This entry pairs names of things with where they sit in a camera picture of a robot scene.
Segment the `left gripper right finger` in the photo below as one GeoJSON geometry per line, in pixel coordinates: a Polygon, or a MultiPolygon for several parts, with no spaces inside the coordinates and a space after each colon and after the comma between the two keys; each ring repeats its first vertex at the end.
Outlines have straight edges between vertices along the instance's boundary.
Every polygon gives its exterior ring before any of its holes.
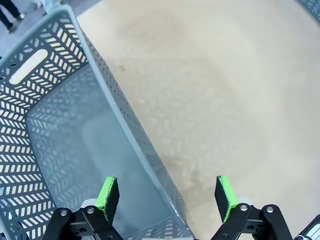
{"type": "Polygon", "coordinates": [[[226,175],[216,177],[214,191],[222,225],[211,240],[238,240],[242,234],[253,240],[293,240],[280,208],[267,204],[258,209],[239,202],[226,175]]]}

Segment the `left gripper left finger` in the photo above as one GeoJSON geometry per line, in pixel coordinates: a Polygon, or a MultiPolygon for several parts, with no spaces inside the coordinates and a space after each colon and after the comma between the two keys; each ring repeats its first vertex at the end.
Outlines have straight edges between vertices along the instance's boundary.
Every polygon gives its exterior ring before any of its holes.
{"type": "Polygon", "coordinates": [[[123,240],[113,227],[120,193],[116,177],[107,177],[94,205],[73,212],[57,208],[43,240],[123,240]]]}

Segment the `grey perforated plastic basket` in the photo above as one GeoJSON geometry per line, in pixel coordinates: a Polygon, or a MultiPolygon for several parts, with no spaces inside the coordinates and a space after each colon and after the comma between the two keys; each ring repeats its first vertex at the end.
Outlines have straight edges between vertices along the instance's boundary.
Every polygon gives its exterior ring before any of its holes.
{"type": "Polygon", "coordinates": [[[191,238],[184,200],[108,65],[62,5],[0,60],[0,240],[42,240],[116,177],[128,240],[191,238]]]}
{"type": "Polygon", "coordinates": [[[317,21],[320,21],[320,0],[298,0],[298,2],[317,21]]]}

